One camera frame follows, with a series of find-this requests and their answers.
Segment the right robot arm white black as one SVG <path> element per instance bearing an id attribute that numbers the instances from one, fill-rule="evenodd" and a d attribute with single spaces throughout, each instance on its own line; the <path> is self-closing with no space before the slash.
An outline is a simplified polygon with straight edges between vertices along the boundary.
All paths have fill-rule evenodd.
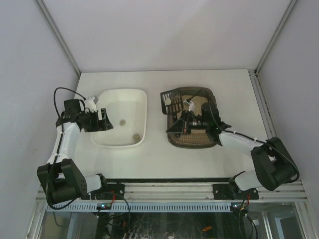
<path id="1" fill-rule="evenodd" d="M 202 104 L 200 115 L 195 115 L 191 109 L 183 110 L 183 106 L 164 106 L 163 113 L 173 117 L 173 125 L 166 130 L 168 134 L 189 135 L 192 130 L 201 129 L 215 144 L 239 151 L 252 159 L 253 170 L 242 171 L 230 178 L 229 190 L 233 196 L 260 187 L 274 191 L 299 179 L 299 170 L 279 138 L 261 141 L 231 130 L 231 126 L 221 120 L 213 103 Z"/>

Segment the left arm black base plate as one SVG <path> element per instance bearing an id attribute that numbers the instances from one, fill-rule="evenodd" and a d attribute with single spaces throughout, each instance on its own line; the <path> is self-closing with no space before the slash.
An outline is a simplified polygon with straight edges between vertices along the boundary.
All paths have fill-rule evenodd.
<path id="1" fill-rule="evenodd" d="M 124 196 L 125 185 L 122 183 L 107 183 L 106 186 L 103 186 L 99 190 L 93 191 L 87 194 L 84 197 L 81 197 L 82 200 L 112 200 L 119 199 L 119 196 L 114 195 L 118 194 Z"/>

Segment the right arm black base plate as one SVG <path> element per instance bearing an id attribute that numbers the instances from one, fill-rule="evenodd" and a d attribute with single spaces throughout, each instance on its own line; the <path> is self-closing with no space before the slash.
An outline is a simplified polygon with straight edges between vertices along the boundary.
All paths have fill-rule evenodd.
<path id="1" fill-rule="evenodd" d="M 248 196 L 250 196 L 250 199 L 252 200 L 259 199 L 259 194 L 256 188 L 246 191 L 239 189 L 235 183 L 235 178 L 238 175 L 239 174 L 230 178 L 227 184 L 218 183 L 212 185 L 212 192 L 215 200 L 243 200 L 248 199 Z"/>

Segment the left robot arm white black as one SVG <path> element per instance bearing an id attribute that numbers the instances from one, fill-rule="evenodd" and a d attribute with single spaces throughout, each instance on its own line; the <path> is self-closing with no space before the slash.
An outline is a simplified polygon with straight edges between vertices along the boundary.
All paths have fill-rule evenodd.
<path id="1" fill-rule="evenodd" d="M 57 138 L 52 155 L 45 165 L 39 166 L 37 176 L 47 202 L 56 204 L 85 197 L 103 187 L 104 176 L 84 176 L 73 158 L 78 137 L 82 131 L 99 132 L 113 129 L 105 108 L 98 108 L 98 98 L 64 101 L 64 111 L 58 114 Z"/>

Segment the black slotted litter scoop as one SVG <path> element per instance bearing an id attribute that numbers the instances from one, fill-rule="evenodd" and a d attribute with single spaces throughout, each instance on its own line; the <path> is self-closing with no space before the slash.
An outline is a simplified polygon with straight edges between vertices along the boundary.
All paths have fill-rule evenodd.
<path id="1" fill-rule="evenodd" d="M 166 104 L 166 99 L 171 99 L 171 104 Z M 180 93 L 180 88 L 160 93 L 161 110 L 164 115 L 177 117 L 177 114 L 183 111 L 184 105 Z"/>

